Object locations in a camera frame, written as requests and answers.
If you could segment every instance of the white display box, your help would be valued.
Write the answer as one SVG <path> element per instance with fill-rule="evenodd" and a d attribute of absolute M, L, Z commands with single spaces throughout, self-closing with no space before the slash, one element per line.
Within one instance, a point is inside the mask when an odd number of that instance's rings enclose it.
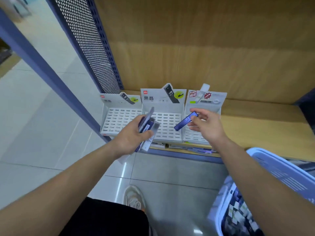
<path fill-rule="evenodd" d="M 142 114 L 139 95 L 100 94 L 104 103 L 100 134 L 115 137 L 136 116 Z"/>
<path fill-rule="evenodd" d="M 173 95 L 169 97 L 167 91 L 173 92 Z M 175 131 L 174 127 L 182 121 L 185 114 L 186 91 L 173 89 L 169 83 L 161 89 L 141 89 L 142 114 L 147 114 L 151 107 L 154 107 L 152 117 L 160 123 L 154 142 L 182 143 L 182 130 Z"/>
<path fill-rule="evenodd" d="M 189 114 L 191 114 L 190 108 L 204 108 L 221 115 L 221 107 L 224 103 L 227 93 L 207 91 L 199 103 L 195 103 L 195 99 L 198 94 L 199 90 L 188 91 L 184 117 L 187 117 Z M 189 126 L 187 125 L 182 129 L 183 141 L 185 143 L 209 145 L 207 140 L 202 137 L 200 132 L 190 130 Z"/>

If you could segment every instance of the hand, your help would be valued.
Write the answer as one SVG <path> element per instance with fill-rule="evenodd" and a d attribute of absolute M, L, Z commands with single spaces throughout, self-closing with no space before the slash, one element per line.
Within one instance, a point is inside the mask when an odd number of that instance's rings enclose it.
<path fill-rule="evenodd" d="M 206 139 L 211 146 L 217 141 L 227 138 L 219 114 L 203 108 L 191 108 L 190 111 L 195 111 L 199 116 L 191 117 L 192 122 L 188 123 L 188 126 L 190 126 L 189 129 L 201 132 L 203 138 Z"/>
<path fill-rule="evenodd" d="M 128 123 L 128 125 L 110 141 L 111 144 L 115 145 L 114 147 L 116 147 L 119 157 L 132 154 L 140 143 L 152 137 L 153 132 L 151 130 L 139 133 L 138 125 L 143 116 L 145 115 L 135 117 L 135 119 Z"/>

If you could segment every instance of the metal mesh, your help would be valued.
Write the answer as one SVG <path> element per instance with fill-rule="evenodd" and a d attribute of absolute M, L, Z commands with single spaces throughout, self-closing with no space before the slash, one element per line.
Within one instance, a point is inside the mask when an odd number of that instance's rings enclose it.
<path fill-rule="evenodd" d="M 102 34 L 99 34 L 89 9 L 90 1 L 89 5 L 86 0 L 55 1 L 104 93 L 120 93 L 120 86 L 116 79 L 116 66 L 112 66 L 112 61 L 108 59 L 108 55 L 112 57 L 112 54 L 105 50 L 107 47 L 101 40 Z"/>

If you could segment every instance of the blue pencil lead tube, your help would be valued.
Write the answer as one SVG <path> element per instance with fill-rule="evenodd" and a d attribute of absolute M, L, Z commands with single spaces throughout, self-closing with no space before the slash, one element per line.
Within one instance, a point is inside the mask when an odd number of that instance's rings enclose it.
<path fill-rule="evenodd" d="M 191 116 L 196 116 L 198 117 L 198 114 L 196 112 L 192 112 L 191 114 L 189 114 L 184 120 L 182 120 L 179 124 L 177 124 L 174 129 L 175 131 L 179 131 L 180 129 L 182 129 L 184 126 L 186 126 L 189 122 L 191 122 Z"/>

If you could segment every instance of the green circle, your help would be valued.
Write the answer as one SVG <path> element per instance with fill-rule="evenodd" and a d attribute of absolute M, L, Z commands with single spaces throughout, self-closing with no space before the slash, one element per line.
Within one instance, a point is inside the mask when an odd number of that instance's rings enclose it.
<path fill-rule="evenodd" d="M 132 102 L 134 102 L 134 103 L 136 103 L 136 102 L 139 101 L 139 99 L 137 99 L 137 98 L 135 98 L 135 97 L 131 97 L 130 100 L 131 100 Z"/>
<path fill-rule="evenodd" d="M 184 96 L 184 93 L 182 91 L 177 91 L 175 94 L 174 94 L 175 98 L 182 98 Z"/>

